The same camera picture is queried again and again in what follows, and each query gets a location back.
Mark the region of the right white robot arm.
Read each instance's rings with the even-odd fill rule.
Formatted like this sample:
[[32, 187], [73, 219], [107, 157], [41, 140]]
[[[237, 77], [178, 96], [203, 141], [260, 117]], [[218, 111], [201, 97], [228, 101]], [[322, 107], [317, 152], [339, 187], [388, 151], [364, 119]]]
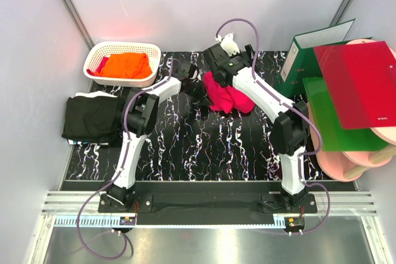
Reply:
[[306, 103], [284, 97], [256, 74], [257, 53], [251, 45], [246, 45], [241, 53], [229, 54], [220, 44], [215, 44], [204, 50], [203, 56], [216, 83], [234, 87], [246, 95], [272, 123], [270, 143], [280, 157], [282, 182], [273, 202], [263, 205], [273, 211], [297, 211], [308, 194], [301, 165], [310, 135]]

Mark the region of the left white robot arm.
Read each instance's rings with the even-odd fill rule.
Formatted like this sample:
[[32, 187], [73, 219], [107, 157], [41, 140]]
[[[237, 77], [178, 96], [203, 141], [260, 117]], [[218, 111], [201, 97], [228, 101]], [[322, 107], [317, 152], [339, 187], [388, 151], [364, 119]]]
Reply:
[[116, 171], [101, 196], [101, 204], [126, 212], [134, 201], [137, 163], [145, 140], [157, 123], [160, 103], [179, 93], [185, 93], [199, 103], [208, 103], [207, 92], [200, 79], [199, 68], [190, 62], [172, 59], [170, 74], [163, 80], [143, 89], [132, 88], [121, 116], [123, 143]]

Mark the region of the magenta t shirt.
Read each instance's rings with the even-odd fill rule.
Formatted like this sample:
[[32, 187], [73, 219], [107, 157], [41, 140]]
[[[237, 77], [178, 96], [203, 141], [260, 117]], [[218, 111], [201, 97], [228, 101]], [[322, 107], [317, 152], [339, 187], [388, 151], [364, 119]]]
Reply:
[[211, 72], [206, 72], [203, 83], [209, 99], [211, 100], [210, 109], [212, 111], [223, 111], [226, 114], [236, 109], [244, 114], [250, 113], [255, 107], [255, 103], [241, 91], [233, 87], [222, 88], [217, 83]]

